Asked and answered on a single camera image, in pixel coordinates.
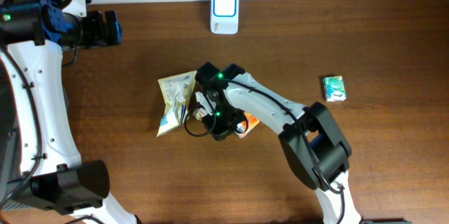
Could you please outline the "orange tissue pack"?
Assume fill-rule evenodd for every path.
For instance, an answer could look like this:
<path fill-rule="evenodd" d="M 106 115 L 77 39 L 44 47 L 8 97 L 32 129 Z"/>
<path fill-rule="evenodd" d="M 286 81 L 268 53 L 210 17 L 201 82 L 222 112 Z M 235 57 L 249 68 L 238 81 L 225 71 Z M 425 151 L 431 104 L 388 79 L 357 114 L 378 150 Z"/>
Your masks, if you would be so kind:
<path fill-rule="evenodd" d="M 243 114 L 243 121 L 236 125 L 236 135 L 239 138 L 245 138 L 260 123 L 260 120 L 249 112 Z"/>

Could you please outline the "cream snack bag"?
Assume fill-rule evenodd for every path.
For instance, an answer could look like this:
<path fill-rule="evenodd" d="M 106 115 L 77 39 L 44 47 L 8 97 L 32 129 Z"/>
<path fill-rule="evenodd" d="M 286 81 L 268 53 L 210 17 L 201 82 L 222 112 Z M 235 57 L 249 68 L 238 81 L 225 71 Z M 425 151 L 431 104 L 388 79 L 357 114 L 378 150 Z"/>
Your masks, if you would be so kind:
<path fill-rule="evenodd" d="M 180 127 L 184 121 L 195 86 L 196 71 L 176 74 L 158 80 L 165 103 L 157 137 Z"/>

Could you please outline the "teal tissue pack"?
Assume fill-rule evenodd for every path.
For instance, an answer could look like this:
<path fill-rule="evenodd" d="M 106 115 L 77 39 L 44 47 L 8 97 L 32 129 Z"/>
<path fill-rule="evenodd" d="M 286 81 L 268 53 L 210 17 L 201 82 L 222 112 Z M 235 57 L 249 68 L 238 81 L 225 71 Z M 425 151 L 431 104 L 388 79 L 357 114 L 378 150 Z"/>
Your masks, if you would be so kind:
<path fill-rule="evenodd" d="M 323 89 L 326 102 L 342 102 L 347 99 L 342 76 L 324 77 Z"/>

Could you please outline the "green juice carton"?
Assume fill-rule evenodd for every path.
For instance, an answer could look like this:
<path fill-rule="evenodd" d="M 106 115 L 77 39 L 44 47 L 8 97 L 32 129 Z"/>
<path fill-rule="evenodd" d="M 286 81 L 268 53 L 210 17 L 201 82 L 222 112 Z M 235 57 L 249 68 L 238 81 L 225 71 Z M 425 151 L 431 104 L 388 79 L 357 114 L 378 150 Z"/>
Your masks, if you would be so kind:
<path fill-rule="evenodd" d="M 192 112 L 193 116 L 199 120 L 202 121 L 204 117 L 208 116 L 209 113 L 207 111 L 207 109 L 205 109 L 204 107 L 200 106 L 198 108 L 196 108 L 193 112 Z"/>

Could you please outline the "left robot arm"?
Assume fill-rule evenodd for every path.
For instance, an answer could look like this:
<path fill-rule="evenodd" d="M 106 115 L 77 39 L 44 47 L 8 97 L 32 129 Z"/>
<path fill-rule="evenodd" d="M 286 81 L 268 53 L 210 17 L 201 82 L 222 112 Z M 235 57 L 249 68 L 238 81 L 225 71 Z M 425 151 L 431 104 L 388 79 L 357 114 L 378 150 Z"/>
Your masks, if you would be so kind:
<path fill-rule="evenodd" d="M 83 162 L 62 86 L 63 54 L 117 46 L 114 11 L 92 0 L 4 0 L 1 4 L 1 210 L 35 208 L 73 223 L 129 223 L 101 160 Z"/>

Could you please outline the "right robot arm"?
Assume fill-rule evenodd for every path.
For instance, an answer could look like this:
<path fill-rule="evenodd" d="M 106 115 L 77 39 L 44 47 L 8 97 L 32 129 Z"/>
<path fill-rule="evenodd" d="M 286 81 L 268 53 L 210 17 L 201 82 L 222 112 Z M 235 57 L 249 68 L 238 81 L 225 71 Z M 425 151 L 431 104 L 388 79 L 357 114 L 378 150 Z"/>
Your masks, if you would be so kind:
<path fill-rule="evenodd" d="M 352 149 L 330 110 L 321 103 L 306 106 L 259 84 L 235 64 L 219 70 L 207 62 L 196 71 L 201 87 L 197 107 L 206 134 L 224 140 L 238 131 L 248 112 L 279 137 L 290 170 L 315 191 L 324 223 L 361 223 L 349 189 Z"/>

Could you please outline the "white barcode scanner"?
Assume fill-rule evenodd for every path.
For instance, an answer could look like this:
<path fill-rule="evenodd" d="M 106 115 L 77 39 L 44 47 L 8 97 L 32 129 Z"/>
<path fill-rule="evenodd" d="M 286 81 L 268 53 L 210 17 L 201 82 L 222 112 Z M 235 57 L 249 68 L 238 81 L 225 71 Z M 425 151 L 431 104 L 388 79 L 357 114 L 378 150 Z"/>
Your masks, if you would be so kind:
<path fill-rule="evenodd" d="M 210 0 L 210 30 L 213 34 L 233 35 L 239 30 L 240 0 Z"/>

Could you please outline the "grey plastic mesh basket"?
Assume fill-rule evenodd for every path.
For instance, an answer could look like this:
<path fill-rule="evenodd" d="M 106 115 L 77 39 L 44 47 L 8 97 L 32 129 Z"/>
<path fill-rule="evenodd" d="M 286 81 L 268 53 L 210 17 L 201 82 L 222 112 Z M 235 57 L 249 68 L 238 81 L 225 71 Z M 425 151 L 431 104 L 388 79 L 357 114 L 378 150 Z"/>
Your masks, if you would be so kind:
<path fill-rule="evenodd" d="M 1 63 L 1 200 L 14 189 L 9 182 L 20 177 L 20 136 L 13 90 Z"/>

